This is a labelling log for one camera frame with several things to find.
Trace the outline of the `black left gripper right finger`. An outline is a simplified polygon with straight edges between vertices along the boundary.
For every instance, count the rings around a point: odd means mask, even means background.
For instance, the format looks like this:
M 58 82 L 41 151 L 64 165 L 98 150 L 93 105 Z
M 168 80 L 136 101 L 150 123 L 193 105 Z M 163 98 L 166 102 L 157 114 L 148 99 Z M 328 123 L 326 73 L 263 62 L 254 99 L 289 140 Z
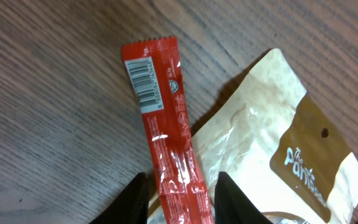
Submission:
M 272 224 L 226 172 L 218 175 L 214 207 L 215 224 Z

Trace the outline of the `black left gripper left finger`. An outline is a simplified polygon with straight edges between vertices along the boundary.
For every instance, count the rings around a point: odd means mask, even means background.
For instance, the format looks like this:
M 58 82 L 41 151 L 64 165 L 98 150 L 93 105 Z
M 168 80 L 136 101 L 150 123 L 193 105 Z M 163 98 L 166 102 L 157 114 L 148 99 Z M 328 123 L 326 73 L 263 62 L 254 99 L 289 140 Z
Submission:
M 146 224 L 148 211 L 149 180 L 140 172 L 90 224 Z

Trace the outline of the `beige brown snack pouch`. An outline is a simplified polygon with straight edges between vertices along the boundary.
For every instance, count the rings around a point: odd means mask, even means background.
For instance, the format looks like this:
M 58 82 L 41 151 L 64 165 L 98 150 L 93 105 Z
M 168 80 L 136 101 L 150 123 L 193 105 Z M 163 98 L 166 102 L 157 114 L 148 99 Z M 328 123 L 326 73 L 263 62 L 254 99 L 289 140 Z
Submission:
M 226 172 L 272 223 L 350 223 L 358 161 L 280 49 L 268 51 L 193 136 L 209 191 Z

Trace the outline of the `red white snack packet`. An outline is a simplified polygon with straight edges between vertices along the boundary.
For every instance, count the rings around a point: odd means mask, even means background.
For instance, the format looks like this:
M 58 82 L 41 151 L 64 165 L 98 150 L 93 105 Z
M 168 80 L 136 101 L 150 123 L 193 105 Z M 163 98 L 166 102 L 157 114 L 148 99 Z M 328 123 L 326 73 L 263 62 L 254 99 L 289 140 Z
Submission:
M 123 45 L 167 223 L 212 224 L 208 188 L 192 144 L 176 37 Z

